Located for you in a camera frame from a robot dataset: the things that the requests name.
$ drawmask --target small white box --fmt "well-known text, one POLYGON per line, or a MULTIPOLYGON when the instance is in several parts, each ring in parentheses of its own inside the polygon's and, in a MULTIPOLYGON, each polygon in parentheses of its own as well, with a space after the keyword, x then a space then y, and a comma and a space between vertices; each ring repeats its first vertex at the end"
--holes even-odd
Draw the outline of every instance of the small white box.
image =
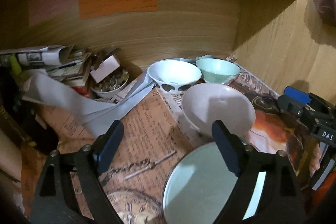
POLYGON ((106 76, 114 72, 119 67, 120 61, 116 56, 111 55, 100 64, 99 68, 97 68, 96 70, 92 70, 90 74, 96 81, 96 83, 99 83, 101 80, 103 80, 106 76))

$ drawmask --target white bowl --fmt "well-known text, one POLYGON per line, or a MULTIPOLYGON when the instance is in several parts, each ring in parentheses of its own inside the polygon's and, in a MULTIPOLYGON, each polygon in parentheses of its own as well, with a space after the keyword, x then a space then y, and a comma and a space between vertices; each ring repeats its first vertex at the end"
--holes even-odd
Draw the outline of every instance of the white bowl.
POLYGON ((162 60, 148 68, 159 89, 168 94, 182 94, 202 76, 199 68, 179 60, 162 60))
POLYGON ((240 138, 255 122, 251 102, 239 91, 222 84, 202 83, 191 87, 183 95, 182 109, 191 125, 210 137, 212 123, 216 120, 221 120, 240 138))
POLYGON ((125 81, 125 83, 123 83, 116 90, 111 90, 111 91, 107 91, 107 92, 99 92, 99 91, 95 90, 94 88, 91 88, 91 90, 93 90, 94 93, 97 94, 100 98, 110 99, 126 87, 128 78, 129 78, 129 75, 127 75, 127 80, 125 81))

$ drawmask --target pink sticky note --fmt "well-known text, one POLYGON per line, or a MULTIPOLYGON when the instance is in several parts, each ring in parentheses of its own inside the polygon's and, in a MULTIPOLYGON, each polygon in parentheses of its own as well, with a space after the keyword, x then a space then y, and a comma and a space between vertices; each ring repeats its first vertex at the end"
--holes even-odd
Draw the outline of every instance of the pink sticky note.
POLYGON ((29 26, 49 20, 68 11, 77 0, 30 0, 28 2, 29 26))

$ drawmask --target orange sticky note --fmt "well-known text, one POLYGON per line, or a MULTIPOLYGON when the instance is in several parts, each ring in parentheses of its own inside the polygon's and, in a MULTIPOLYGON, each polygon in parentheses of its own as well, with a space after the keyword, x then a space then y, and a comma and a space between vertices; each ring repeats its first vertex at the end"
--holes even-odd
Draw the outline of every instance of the orange sticky note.
POLYGON ((78 0, 81 19, 107 16, 121 12, 152 12, 158 9, 158 0, 78 0))

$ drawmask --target bowl of coins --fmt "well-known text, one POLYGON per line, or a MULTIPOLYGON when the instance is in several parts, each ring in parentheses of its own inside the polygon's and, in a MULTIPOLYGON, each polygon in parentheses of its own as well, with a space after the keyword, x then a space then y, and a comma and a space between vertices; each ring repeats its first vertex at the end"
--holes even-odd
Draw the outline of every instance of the bowl of coins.
POLYGON ((128 78, 127 71, 117 70, 106 76, 99 83, 95 83, 91 90, 100 98, 110 99, 126 87, 128 78))

